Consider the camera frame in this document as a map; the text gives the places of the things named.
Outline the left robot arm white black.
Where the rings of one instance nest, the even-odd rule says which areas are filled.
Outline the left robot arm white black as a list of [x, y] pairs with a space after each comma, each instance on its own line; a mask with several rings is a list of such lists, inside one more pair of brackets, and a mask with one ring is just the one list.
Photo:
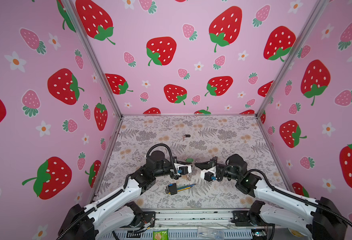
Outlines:
[[143, 211], [133, 201], [154, 186], [157, 177], [169, 176], [177, 180], [191, 172], [191, 163], [178, 162], [168, 145], [156, 144], [148, 150], [145, 165], [128, 174], [121, 187], [85, 207], [73, 206], [57, 238], [99, 240], [121, 227], [137, 226]]

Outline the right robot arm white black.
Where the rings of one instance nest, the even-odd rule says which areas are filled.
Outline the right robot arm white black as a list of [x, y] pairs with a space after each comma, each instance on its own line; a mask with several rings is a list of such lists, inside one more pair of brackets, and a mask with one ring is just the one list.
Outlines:
[[255, 225], [261, 222], [279, 225], [312, 240], [343, 240], [347, 228], [352, 228], [352, 222], [341, 215], [331, 200], [316, 200], [276, 187], [261, 170], [249, 170], [247, 162], [238, 154], [230, 156], [224, 164], [214, 157], [195, 166], [201, 170], [202, 179], [235, 180], [240, 192], [256, 198], [248, 212]]

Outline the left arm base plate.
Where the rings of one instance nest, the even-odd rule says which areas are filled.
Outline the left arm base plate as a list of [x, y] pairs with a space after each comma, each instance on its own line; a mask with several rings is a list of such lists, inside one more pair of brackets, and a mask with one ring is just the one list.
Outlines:
[[127, 225], [129, 228], [142, 228], [146, 224], [150, 224], [149, 227], [155, 226], [156, 212], [144, 211], [141, 214], [135, 215], [133, 221]]

